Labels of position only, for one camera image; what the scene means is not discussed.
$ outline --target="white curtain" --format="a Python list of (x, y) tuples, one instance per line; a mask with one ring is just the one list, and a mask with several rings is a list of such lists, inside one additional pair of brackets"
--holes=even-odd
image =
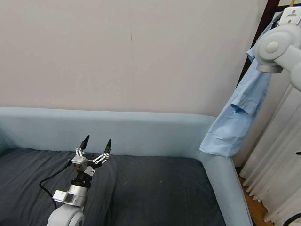
[(275, 226), (301, 212), (301, 92), (288, 88), (277, 112), (240, 175)]

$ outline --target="wire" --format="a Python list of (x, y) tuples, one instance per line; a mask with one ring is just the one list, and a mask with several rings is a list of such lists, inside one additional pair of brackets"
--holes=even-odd
[(294, 222), (298, 218), (301, 218), (301, 213), (297, 213), (296, 215), (293, 215), (286, 222), (284, 222), (283, 226), (288, 226), (290, 223)]
[(61, 168), (59, 171), (55, 172), (55, 173), (52, 174), (51, 176), (49, 176), (49, 177), (47, 177), (47, 178), (45, 178), (45, 179), (43, 179), (43, 180), (41, 180), (41, 181), (39, 182), (40, 188), (43, 189), (43, 190), (50, 196), (50, 198), (51, 198), (51, 200), (52, 200), (52, 203), (53, 203), (55, 209), (57, 208), (56, 202), (52, 199), (52, 194), (51, 194), (51, 192), (48, 191), (48, 190), (42, 185), (42, 183), (45, 182), (45, 181), (47, 181), (47, 180), (49, 180), (49, 179), (51, 179), (51, 178), (53, 178), (53, 177), (55, 177), (57, 174), (63, 172), (65, 169), (67, 169), (69, 166), (71, 166), (71, 164), (72, 164), (72, 162), (71, 162), (70, 160), (68, 160), (68, 163), (67, 163), (63, 168)]
[(292, 0), (292, 1), (291, 1), (291, 4), (290, 4), (290, 7), (291, 7), (291, 6), (294, 6), (294, 4), (295, 4), (295, 0)]

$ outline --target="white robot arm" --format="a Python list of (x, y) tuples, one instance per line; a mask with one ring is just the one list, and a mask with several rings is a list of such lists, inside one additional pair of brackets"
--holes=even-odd
[(67, 192), (56, 190), (53, 195), (53, 200), (61, 202), (63, 205), (52, 212), (47, 226), (82, 226), (84, 224), (83, 209), (87, 202), (87, 194), (91, 187), (92, 176), (96, 168), (109, 160), (111, 150), (110, 139), (103, 154), (93, 160), (87, 159), (84, 150), (88, 140), (89, 136), (81, 143), (80, 148), (76, 148), (75, 157), (69, 161), (68, 165), (73, 165), (78, 174), (71, 181)]
[(268, 31), (254, 48), (258, 71), (290, 72), (290, 82), (301, 91), (301, 7), (284, 10), (278, 27)]

